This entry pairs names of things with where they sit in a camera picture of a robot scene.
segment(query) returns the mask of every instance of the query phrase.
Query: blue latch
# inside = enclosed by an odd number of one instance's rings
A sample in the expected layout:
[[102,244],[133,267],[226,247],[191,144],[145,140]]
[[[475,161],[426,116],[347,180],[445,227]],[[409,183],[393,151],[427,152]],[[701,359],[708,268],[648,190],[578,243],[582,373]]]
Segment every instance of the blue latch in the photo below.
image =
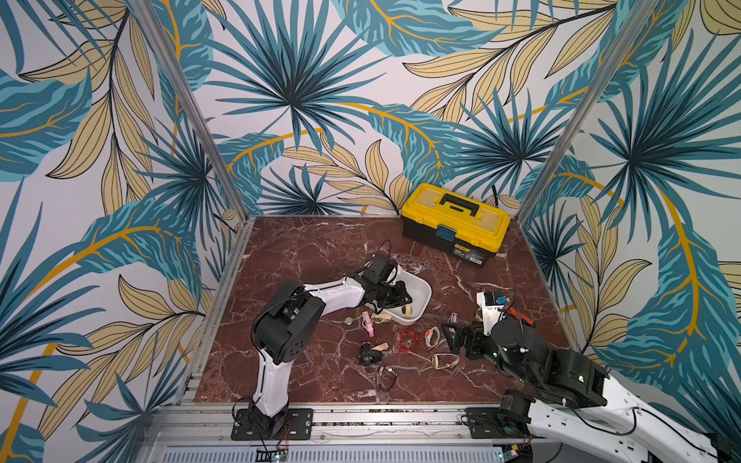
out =
[[452,228],[446,227],[445,225],[438,225],[435,235],[449,242],[455,241],[456,239],[456,231]]

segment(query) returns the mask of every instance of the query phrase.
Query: pink object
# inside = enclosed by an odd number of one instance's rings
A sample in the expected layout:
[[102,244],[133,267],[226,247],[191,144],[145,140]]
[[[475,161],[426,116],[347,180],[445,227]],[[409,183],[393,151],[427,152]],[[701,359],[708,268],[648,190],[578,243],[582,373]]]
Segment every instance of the pink object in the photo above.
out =
[[367,310],[363,310],[363,321],[365,322],[365,329],[368,331],[368,334],[370,334],[370,337],[373,337],[373,320],[371,320],[371,316],[368,315]]

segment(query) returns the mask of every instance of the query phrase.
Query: red marble table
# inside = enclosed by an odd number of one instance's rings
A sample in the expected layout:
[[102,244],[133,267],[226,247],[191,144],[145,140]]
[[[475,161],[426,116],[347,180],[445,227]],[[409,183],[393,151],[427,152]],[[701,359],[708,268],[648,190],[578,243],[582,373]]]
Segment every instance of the red marble table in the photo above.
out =
[[405,270],[430,283],[432,299],[422,318],[410,329],[419,334],[412,352],[399,351],[396,334],[404,329],[395,322],[375,325],[372,341],[388,342],[384,364],[398,374],[387,393],[377,391],[377,366],[358,365],[360,344],[371,341],[354,322],[362,309],[345,309],[323,317],[291,372],[288,396],[292,402],[498,402],[519,382],[496,372],[485,360],[461,356],[452,370],[434,370],[433,353],[447,352],[443,340],[427,349],[424,333],[439,326],[452,312],[470,322],[476,312],[477,291],[516,291],[516,307],[537,323],[543,339],[567,347],[561,324],[548,298],[522,232],[512,221],[499,253],[475,268],[452,256],[402,236],[399,219],[372,218],[274,218],[259,217],[245,251],[233,293],[216,334],[201,384],[198,402],[231,402],[251,396],[256,387],[258,356],[250,343],[256,314],[285,279],[304,283],[329,282],[365,263],[386,239],[391,256]]

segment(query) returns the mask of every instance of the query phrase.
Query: yellow toolbox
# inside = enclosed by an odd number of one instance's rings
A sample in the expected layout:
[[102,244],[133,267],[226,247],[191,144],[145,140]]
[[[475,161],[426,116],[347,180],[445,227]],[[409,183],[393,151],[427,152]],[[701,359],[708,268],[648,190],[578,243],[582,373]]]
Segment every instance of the yellow toolbox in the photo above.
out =
[[505,211],[423,183],[402,207],[404,236],[483,267],[499,250]]

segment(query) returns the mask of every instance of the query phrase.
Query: tropical leaf wallpaper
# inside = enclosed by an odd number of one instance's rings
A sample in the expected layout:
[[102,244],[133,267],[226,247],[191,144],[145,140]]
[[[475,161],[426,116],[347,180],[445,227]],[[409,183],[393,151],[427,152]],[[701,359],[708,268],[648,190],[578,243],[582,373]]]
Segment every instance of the tropical leaf wallpaper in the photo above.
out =
[[170,40],[251,213],[396,215],[423,182],[515,213],[635,1],[214,0]]
[[[197,88],[205,8],[158,13]],[[0,462],[128,462],[241,225],[125,1],[0,1],[0,29]]]
[[661,1],[525,222],[573,343],[660,410],[731,442],[740,12],[736,0]]

